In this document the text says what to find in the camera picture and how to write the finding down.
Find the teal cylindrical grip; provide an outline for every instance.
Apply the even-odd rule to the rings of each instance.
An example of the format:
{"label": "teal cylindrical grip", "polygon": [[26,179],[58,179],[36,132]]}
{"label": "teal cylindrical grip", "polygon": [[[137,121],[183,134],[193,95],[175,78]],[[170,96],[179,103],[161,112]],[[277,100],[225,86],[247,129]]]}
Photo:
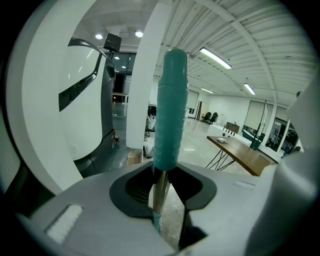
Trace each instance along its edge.
{"label": "teal cylindrical grip", "polygon": [[165,53],[158,83],[154,166],[170,171],[177,165],[188,98],[187,54],[180,49]]}

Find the ceiling light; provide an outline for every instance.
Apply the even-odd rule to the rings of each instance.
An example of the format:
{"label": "ceiling light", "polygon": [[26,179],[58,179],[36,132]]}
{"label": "ceiling light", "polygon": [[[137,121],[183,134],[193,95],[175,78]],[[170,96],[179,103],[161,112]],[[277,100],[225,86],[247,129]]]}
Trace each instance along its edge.
{"label": "ceiling light", "polygon": [[144,35],[144,33],[142,33],[141,31],[137,31],[137,32],[135,32],[135,35],[136,35],[138,38],[142,38],[142,36]]}
{"label": "ceiling light", "polygon": [[96,38],[96,39],[102,39],[103,37],[102,37],[101,34],[96,34],[96,35],[95,35],[95,38]]}
{"label": "ceiling light", "polygon": [[256,93],[254,92],[254,90],[252,90],[252,88],[250,87],[250,85],[248,83],[245,83],[244,84],[245,88],[247,88],[247,90],[253,94],[253,95],[256,95]]}
{"label": "ceiling light", "polygon": [[200,52],[204,55],[207,55],[209,58],[215,60],[220,65],[224,66],[226,69],[230,70],[232,66],[230,66],[228,63],[226,63],[222,58],[220,58],[218,55],[215,55],[213,52],[209,51],[208,49],[202,47],[200,49]]}
{"label": "ceiling light", "polygon": [[201,88],[201,90],[204,90],[204,91],[206,91],[207,93],[214,94],[214,92],[213,92],[213,91],[207,90],[207,89],[205,89],[205,88]]}

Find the white robot body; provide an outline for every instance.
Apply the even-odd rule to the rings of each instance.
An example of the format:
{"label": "white robot body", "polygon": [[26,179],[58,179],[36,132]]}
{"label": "white robot body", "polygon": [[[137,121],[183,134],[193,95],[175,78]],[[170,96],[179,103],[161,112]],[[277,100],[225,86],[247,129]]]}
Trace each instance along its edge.
{"label": "white robot body", "polygon": [[[59,87],[59,110],[74,161],[88,156],[104,137],[102,109],[108,109],[102,107],[102,97],[108,97],[109,104],[112,100],[111,95],[102,95],[104,75],[108,72],[106,60],[104,53],[81,39],[72,39],[67,48]],[[112,129],[112,120],[108,127]]]}

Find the plastic bag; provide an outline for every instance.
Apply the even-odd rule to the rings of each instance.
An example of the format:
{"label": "plastic bag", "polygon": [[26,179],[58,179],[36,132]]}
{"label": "plastic bag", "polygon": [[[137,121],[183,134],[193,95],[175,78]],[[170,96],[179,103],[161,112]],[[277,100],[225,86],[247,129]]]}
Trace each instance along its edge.
{"label": "plastic bag", "polygon": [[148,129],[153,129],[154,127],[155,127],[155,124],[156,124],[156,116],[155,115],[150,115],[150,117],[149,116],[147,116],[147,118],[148,118]]}
{"label": "plastic bag", "polygon": [[154,147],[155,147],[155,139],[152,137],[144,138],[143,142],[143,155],[146,158],[153,158],[154,157]]}

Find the white ceiling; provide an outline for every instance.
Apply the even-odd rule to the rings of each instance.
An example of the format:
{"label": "white ceiling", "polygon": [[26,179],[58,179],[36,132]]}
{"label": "white ceiling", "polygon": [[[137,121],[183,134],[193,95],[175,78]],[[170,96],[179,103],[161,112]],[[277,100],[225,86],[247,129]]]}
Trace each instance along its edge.
{"label": "white ceiling", "polygon": [[[97,0],[75,31],[100,46],[96,33],[124,26],[122,45],[139,44],[135,30],[145,28],[157,0]],[[154,75],[164,54],[179,48],[189,54],[188,81],[217,95],[251,97],[290,105],[309,84],[318,57],[294,17],[276,0],[175,0]],[[206,47],[232,65],[225,69],[200,53]]]}
{"label": "white ceiling", "polygon": [[85,39],[96,46],[104,41],[95,38],[101,34],[106,38],[108,31],[121,27],[121,45],[138,46],[140,38],[136,31],[143,31],[158,0],[97,0],[82,18],[73,36]]}

